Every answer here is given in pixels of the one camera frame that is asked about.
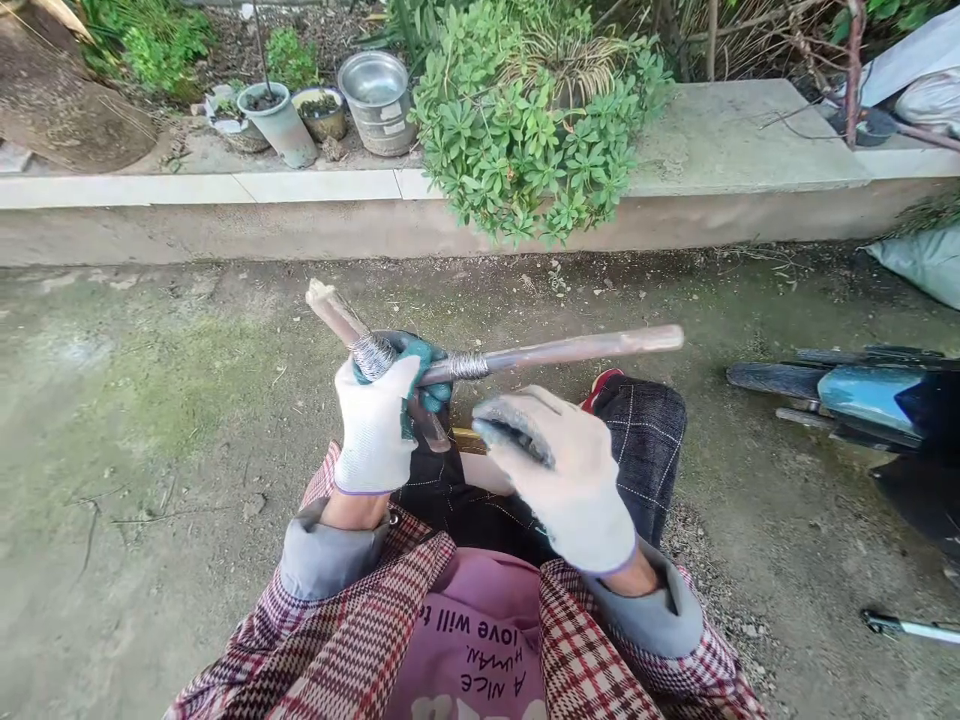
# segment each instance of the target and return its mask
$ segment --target coat sleeve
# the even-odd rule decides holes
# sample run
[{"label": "coat sleeve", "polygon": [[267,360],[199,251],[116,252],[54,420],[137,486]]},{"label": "coat sleeve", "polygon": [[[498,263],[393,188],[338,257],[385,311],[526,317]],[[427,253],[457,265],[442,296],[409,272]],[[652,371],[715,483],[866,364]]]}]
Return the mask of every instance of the coat sleeve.
[{"label": "coat sleeve", "polygon": [[386,517],[371,532],[337,530],[317,522],[330,494],[339,453],[340,448],[331,443],[323,466],[307,486],[300,512],[287,526],[280,565],[253,612],[237,625],[223,655],[181,691],[165,718],[220,716],[283,640],[326,598],[376,565],[388,531]]},{"label": "coat sleeve", "polygon": [[736,651],[706,620],[690,574],[640,541],[664,581],[643,598],[621,597],[584,577],[621,652],[668,718],[765,718]]}]

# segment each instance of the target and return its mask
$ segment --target dark plaid pants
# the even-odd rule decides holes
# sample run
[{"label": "dark plaid pants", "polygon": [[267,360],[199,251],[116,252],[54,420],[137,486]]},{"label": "dark plaid pants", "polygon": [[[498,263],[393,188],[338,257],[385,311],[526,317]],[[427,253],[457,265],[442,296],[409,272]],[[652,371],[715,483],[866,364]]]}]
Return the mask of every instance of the dark plaid pants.
[{"label": "dark plaid pants", "polygon": [[[686,427],[683,399],[665,385],[614,377],[594,412],[613,436],[613,456],[620,465],[617,489],[637,533],[659,547]],[[440,419],[449,428],[447,414]],[[557,557],[519,495],[503,497],[467,485],[456,448],[437,454],[418,439],[410,481],[393,494],[394,502],[461,547],[496,550],[536,566]]]}]

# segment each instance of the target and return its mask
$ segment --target hand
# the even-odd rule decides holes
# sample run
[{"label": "hand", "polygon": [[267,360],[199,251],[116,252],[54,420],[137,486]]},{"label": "hand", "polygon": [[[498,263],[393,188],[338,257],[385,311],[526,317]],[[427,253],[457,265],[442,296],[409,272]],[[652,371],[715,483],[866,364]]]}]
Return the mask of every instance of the hand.
[{"label": "hand", "polygon": [[[343,452],[334,483],[347,495],[389,494],[410,478],[410,454],[417,447],[407,401],[417,381],[442,351],[404,333],[396,343],[397,361],[370,382],[352,357],[337,371],[334,385],[343,415]],[[437,412],[450,400],[451,386],[431,385],[421,393],[423,406]]]},{"label": "hand", "polygon": [[487,456],[561,557],[595,575],[631,561],[636,530],[617,493],[619,468],[602,420],[536,385],[478,405],[473,417]]}]

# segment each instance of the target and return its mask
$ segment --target concrete ground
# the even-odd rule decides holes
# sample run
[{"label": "concrete ground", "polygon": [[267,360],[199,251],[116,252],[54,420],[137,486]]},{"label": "concrete ground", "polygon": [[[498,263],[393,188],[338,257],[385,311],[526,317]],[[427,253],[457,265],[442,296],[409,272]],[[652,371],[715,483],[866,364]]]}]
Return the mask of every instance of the concrete ground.
[{"label": "concrete ground", "polygon": [[[865,473],[882,458],[775,420],[723,370],[796,347],[960,354],[960,316],[851,245],[556,261],[0,274],[0,716],[156,717],[217,657],[340,434],[344,350],[302,299],[316,275],[371,325],[451,348],[682,323],[684,350],[620,365],[687,400],[666,544],[771,714],[956,717],[960,654],[857,617],[960,615],[936,552]],[[530,382],[574,399],[603,366],[462,383],[454,412]]]}]

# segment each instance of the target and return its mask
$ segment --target white tile edge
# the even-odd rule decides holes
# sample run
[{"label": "white tile edge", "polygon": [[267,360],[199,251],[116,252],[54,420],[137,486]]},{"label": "white tile edge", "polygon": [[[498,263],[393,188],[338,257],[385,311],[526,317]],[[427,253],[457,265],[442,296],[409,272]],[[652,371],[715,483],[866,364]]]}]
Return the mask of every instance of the white tile edge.
[{"label": "white tile edge", "polygon": [[947,148],[896,148],[882,146],[857,150],[857,161],[874,180],[960,177],[960,153]]},{"label": "white tile edge", "polygon": [[[751,186],[684,185],[683,183],[631,186],[624,197],[687,197],[809,192],[862,187],[876,180],[960,177],[960,154],[944,148],[898,148],[858,150],[857,161],[866,173],[862,178],[810,183],[764,183]],[[13,175],[0,176],[0,210],[36,210],[69,207],[124,207],[149,205],[275,204],[288,202],[349,202],[364,200],[441,200],[439,189],[430,189],[430,179],[421,168],[375,170],[326,170],[325,174],[372,173],[378,185],[392,178],[389,190],[342,192],[329,183],[305,183],[288,198],[258,200],[244,184],[245,178],[265,181],[277,173],[207,173],[186,175]],[[299,173],[280,173],[284,178]],[[177,187],[167,199],[157,190]]]}]

